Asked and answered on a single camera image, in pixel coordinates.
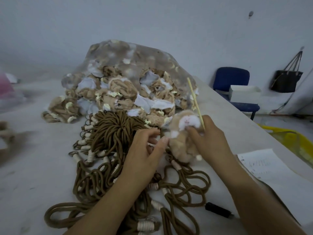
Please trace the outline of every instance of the rope bundle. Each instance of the rope bundle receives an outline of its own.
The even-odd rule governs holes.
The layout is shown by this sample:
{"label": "rope bundle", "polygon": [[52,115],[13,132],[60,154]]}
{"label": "rope bundle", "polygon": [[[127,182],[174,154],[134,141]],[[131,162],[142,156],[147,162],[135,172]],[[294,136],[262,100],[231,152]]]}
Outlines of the rope bundle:
{"label": "rope bundle", "polygon": [[[87,155],[87,160],[81,157],[79,152],[72,151],[70,156],[77,163],[76,179],[73,194],[79,203],[60,203],[50,207],[45,213],[45,222],[54,228],[70,228],[106,194],[121,173],[126,155],[133,141],[135,132],[144,129],[145,122],[138,117],[129,117],[125,111],[116,113],[101,112],[90,115],[82,127],[82,140],[77,141],[73,147],[75,150]],[[209,176],[202,171],[193,171],[188,164],[176,161],[170,151],[167,151],[167,160],[171,163],[164,169],[164,178],[155,173],[150,184],[139,195],[132,208],[123,220],[117,234],[145,234],[159,230],[161,223],[149,217],[153,209],[162,215],[163,231],[165,235],[172,235],[171,225],[178,234],[199,235],[200,229],[197,221],[184,207],[197,207],[205,204],[204,194],[210,186]],[[96,158],[103,158],[102,164],[90,169]],[[176,183],[166,182],[168,170],[175,169],[179,179]],[[199,179],[204,182],[204,187],[192,185],[188,179]],[[169,203],[170,210],[160,202],[154,201],[148,194],[148,190],[161,189]],[[181,192],[175,194],[173,189]],[[191,194],[202,197],[200,203],[192,203]],[[174,207],[182,211],[194,224],[195,232],[175,217]],[[69,212],[68,218],[55,220],[51,216],[55,212]]]}

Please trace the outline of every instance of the hand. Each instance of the hand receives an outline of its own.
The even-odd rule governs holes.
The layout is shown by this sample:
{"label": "hand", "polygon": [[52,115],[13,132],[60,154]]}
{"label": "hand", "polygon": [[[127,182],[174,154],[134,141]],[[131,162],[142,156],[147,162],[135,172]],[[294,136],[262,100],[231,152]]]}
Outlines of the hand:
{"label": "hand", "polygon": [[213,123],[208,115],[203,115],[202,118],[205,126],[203,136],[194,127],[187,127],[186,130],[203,159],[211,166],[219,166],[229,158],[234,158],[224,132]]}
{"label": "hand", "polygon": [[[138,130],[126,156],[120,176],[139,192],[149,184],[167,147],[168,138],[155,139],[159,134],[157,128]],[[155,144],[153,150],[148,143]]]}

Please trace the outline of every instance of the person's left hand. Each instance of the person's left hand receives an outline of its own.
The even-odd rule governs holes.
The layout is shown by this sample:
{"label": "person's left hand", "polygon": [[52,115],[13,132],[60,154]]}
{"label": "person's left hand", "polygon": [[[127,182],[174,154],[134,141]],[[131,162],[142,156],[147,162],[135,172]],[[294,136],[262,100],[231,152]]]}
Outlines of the person's left hand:
{"label": "person's left hand", "polygon": [[[126,156],[121,172],[129,183],[133,183],[140,192],[149,184],[159,161],[165,152],[169,139],[162,137],[155,139],[160,134],[157,128],[138,130]],[[148,143],[155,144],[154,149]]]}

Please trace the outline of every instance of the chair backrest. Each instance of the chair backrest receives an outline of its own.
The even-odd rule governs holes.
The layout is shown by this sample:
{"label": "chair backrest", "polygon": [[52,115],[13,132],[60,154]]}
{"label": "chair backrest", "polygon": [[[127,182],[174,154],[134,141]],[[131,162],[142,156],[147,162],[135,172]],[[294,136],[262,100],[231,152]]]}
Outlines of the chair backrest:
{"label": "chair backrest", "polygon": [[250,73],[245,69],[222,67],[216,71],[213,90],[229,91],[230,85],[247,86],[249,79]]}

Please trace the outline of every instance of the forearm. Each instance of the forearm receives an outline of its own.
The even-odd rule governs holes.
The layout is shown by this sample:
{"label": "forearm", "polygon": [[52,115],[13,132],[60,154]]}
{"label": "forearm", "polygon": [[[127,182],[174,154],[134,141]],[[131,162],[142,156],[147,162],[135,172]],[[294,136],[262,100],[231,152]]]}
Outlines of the forearm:
{"label": "forearm", "polygon": [[65,235],[113,235],[140,191],[121,174],[102,199]]}
{"label": "forearm", "polygon": [[214,167],[249,234],[305,234],[284,207],[263,191],[233,156]]}

